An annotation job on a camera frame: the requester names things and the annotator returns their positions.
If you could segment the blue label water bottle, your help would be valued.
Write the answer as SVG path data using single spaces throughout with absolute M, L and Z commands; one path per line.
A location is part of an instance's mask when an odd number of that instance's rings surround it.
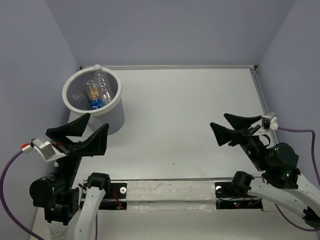
M 104 106 L 104 101 L 101 98 L 95 99 L 90 102 L 92 110 L 100 109 Z

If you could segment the clear ribbed bottle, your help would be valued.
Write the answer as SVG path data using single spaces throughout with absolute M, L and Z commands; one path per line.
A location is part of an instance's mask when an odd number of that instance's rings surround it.
M 90 102 L 101 98 L 99 89 L 93 79 L 86 82 L 86 91 Z
M 98 90 L 105 105 L 108 105 L 114 98 L 114 93 L 107 74 L 99 64 L 94 67 L 94 81 L 99 85 Z

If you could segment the clear bottle white cap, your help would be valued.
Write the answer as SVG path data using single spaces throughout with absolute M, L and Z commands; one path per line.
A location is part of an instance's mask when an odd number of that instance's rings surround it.
M 74 93 L 70 96 L 69 101 L 71 103 L 83 103 L 86 101 L 86 98 L 82 93 Z

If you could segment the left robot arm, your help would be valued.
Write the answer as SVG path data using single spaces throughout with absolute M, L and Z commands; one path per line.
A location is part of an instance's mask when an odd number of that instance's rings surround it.
M 49 128 L 45 133 L 49 141 L 35 138 L 30 143 L 45 162 L 54 162 L 54 171 L 35 180 L 29 188 L 33 205 L 44 210 L 52 240 L 89 240 L 102 199 L 111 191 L 110 176 L 93 172 L 80 207 L 80 189 L 73 187 L 82 158 L 103 156 L 107 150 L 107 123 L 85 141 L 70 140 L 82 137 L 90 118 L 85 113 L 63 126 Z

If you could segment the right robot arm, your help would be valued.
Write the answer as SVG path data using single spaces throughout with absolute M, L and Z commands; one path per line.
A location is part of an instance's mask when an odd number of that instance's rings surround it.
M 228 129 L 210 123 L 217 144 L 240 146 L 262 179 L 237 171 L 230 183 L 231 192 L 238 198 L 256 196 L 267 200 L 277 209 L 286 208 L 310 227 L 308 232 L 320 230 L 320 190 L 310 183 L 298 168 L 299 156 L 287 143 L 265 145 L 260 137 L 280 129 L 274 112 L 255 117 L 243 117 L 229 113 L 223 115 L 232 126 Z

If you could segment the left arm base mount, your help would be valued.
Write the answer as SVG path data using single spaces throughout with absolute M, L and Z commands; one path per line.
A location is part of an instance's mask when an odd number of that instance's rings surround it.
M 126 182 L 93 183 L 91 186 L 97 187 L 99 190 L 106 188 L 105 195 L 99 205 L 99 210 L 118 211 L 127 209 Z

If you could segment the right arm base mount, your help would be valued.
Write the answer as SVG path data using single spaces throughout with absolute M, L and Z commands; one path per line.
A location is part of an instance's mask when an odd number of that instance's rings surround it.
M 262 199 L 252 195 L 237 195 L 231 182 L 218 181 L 214 183 L 217 210 L 263 210 Z

